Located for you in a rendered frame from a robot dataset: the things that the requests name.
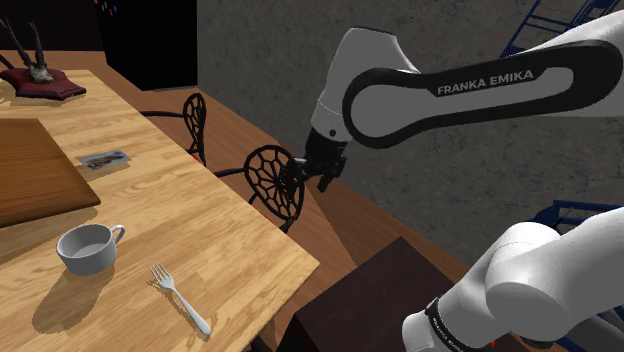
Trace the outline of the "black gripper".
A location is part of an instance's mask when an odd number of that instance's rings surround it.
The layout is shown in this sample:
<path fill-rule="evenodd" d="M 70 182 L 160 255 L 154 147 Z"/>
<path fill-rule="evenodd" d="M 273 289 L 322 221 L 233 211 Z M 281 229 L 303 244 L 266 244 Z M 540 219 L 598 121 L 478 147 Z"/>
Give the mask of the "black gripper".
<path fill-rule="evenodd" d="M 343 152 L 346 142 L 333 141 L 318 133 L 310 131 L 305 144 L 304 158 L 290 159 L 284 169 L 284 189 L 288 196 L 294 196 L 296 191 L 305 185 L 305 176 L 321 175 L 317 188 L 325 192 L 334 177 L 338 178 L 346 157 Z"/>

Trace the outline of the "wooden table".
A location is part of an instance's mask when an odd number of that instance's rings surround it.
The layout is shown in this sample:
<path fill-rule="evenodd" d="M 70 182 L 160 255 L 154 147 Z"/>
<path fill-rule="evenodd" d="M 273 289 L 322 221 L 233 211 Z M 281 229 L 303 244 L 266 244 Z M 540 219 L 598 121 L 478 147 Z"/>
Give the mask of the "wooden table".
<path fill-rule="evenodd" d="M 0 352 L 241 352 L 317 261 L 95 75 L 69 77 L 87 92 L 63 103 L 0 81 L 0 118 L 38 119 L 73 165 L 111 150 L 131 161 L 81 170 L 97 206 L 0 229 Z M 56 244 L 90 223 L 126 232 L 111 268 L 79 277 Z"/>

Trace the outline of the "white fork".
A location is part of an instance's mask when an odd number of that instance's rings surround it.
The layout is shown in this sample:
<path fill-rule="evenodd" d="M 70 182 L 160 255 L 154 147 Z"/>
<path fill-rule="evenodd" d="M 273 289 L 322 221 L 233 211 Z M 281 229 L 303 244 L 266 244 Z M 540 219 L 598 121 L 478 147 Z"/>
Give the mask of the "white fork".
<path fill-rule="evenodd" d="M 150 267 L 150 272 L 156 279 L 157 283 L 165 289 L 171 290 L 180 300 L 185 310 L 194 321 L 199 330 L 206 336 L 210 336 L 212 329 L 206 320 L 187 302 L 182 294 L 175 287 L 173 276 L 165 269 L 161 263 L 157 263 Z"/>

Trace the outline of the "small grey picture card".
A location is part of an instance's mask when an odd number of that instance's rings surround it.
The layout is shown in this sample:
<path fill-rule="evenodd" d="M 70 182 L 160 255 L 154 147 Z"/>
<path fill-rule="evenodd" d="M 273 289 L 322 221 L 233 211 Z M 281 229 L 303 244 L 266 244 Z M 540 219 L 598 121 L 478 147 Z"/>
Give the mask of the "small grey picture card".
<path fill-rule="evenodd" d="M 110 165 L 131 161 L 131 158 L 128 157 L 121 150 L 114 150 L 110 152 L 79 157 L 78 160 L 86 168 L 90 170 L 98 170 Z"/>

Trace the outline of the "black cabinet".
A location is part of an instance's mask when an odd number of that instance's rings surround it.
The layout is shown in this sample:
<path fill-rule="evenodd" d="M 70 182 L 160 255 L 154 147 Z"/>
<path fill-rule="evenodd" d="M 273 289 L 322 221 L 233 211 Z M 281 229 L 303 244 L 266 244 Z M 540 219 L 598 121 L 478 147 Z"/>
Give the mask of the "black cabinet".
<path fill-rule="evenodd" d="M 107 64 L 142 91 L 198 84 L 197 0 L 93 0 Z"/>

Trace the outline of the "white cup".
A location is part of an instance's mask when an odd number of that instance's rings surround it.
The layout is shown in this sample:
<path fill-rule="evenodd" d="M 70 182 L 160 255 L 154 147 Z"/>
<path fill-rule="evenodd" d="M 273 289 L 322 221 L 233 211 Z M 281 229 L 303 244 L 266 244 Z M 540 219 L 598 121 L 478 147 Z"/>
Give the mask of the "white cup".
<path fill-rule="evenodd" d="M 62 235 L 57 242 L 56 252 L 72 274 L 94 275 L 114 263 L 117 244 L 125 232 L 123 225 L 81 225 Z"/>

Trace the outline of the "blue metal ladder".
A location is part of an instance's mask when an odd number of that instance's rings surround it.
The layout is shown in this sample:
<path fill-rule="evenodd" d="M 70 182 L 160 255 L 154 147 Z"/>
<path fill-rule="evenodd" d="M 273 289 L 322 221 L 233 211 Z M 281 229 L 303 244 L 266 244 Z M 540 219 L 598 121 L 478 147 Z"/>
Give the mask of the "blue metal ladder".
<path fill-rule="evenodd" d="M 621 1 L 622 0 L 584 0 L 584 3 L 570 20 L 560 21 L 536 14 L 535 11 L 542 2 L 542 0 L 536 0 L 503 49 L 500 58 L 525 51 L 525 48 L 515 44 L 518 36 L 525 27 L 536 28 L 555 35 L 560 35 L 574 27 L 612 13 Z"/>

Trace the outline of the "brown wooden board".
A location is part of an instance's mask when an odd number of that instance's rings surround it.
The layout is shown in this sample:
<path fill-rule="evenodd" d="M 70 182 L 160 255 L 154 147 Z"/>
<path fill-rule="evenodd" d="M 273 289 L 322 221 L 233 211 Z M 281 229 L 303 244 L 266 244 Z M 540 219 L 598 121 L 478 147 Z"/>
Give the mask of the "brown wooden board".
<path fill-rule="evenodd" d="M 0 119 L 0 228 L 100 203 L 37 119 Z"/>

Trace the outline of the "antler figure on red base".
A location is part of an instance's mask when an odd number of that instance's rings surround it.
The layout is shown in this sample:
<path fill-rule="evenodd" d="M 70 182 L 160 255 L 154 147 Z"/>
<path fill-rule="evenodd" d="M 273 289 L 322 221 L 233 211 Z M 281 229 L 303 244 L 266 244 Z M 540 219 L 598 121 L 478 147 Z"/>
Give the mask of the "antler figure on red base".
<path fill-rule="evenodd" d="M 73 83 L 63 71 L 48 67 L 36 25 L 33 21 L 30 21 L 29 25 L 35 38 L 35 60 L 30 58 L 16 38 L 8 19 L 0 19 L 0 26 L 9 32 L 25 65 L 24 68 L 17 68 L 0 54 L 0 63 L 6 67 L 0 72 L 0 79 L 8 82 L 15 89 L 17 97 L 64 101 L 67 98 L 85 94 L 87 90 Z"/>

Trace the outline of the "blue metal frame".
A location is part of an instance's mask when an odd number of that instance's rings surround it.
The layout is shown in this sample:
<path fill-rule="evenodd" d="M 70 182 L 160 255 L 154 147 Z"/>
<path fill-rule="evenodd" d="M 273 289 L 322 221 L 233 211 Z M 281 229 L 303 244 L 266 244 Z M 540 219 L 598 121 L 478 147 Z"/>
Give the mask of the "blue metal frame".
<path fill-rule="evenodd" d="M 536 222 L 546 225 L 561 234 L 561 232 L 558 230 L 558 226 L 560 224 L 578 226 L 585 221 L 585 218 L 562 216 L 560 214 L 562 209 L 584 210 L 603 213 L 617 208 L 621 208 L 621 205 L 554 200 L 550 206 L 540 210 L 533 217 L 529 218 L 528 222 Z"/>

